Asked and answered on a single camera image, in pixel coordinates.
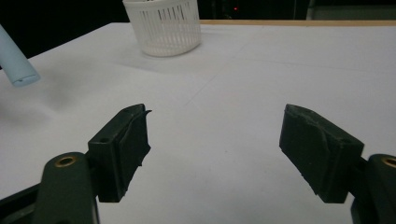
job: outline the white table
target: white table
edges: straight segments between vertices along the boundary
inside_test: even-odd
[[[359,138],[363,158],[396,154],[396,27],[203,25],[171,58],[141,53],[113,23],[31,59],[42,79],[15,89],[0,71],[0,198],[44,164],[144,103],[152,147],[102,223],[351,223],[315,196],[278,147],[287,103]]]

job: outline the white plastic basket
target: white plastic basket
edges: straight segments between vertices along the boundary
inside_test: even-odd
[[[201,43],[197,0],[124,0],[143,52],[173,56]]]

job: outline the light blue tube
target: light blue tube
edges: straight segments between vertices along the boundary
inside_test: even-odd
[[[29,85],[40,75],[0,24],[0,65],[15,87]]]

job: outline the white table surface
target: white table surface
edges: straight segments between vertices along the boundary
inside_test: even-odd
[[[352,223],[353,197],[323,203],[281,152],[283,110],[318,112],[365,159],[395,155],[396,27],[202,25],[202,38],[153,58],[112,23],[31,59],[35,84],[0,71],[0,198],[144,103],[152,149],[121,203],[99,203],[102,223]]]

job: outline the dark wall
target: dark wall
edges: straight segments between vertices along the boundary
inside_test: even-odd
[[[396,0],[316,0],[316,6],[373,6],[395,5]]]
[[[198,0],[201,19],[214,19],[213,1]],[[309,0],[216,0],[216,11],[218,19],[227,18],[220,16],[222,8],[235,20],[305,20],[308,4]]]
[[[121,0],[0,0],[0,23],[27,58],[113,21],[129,21]]]

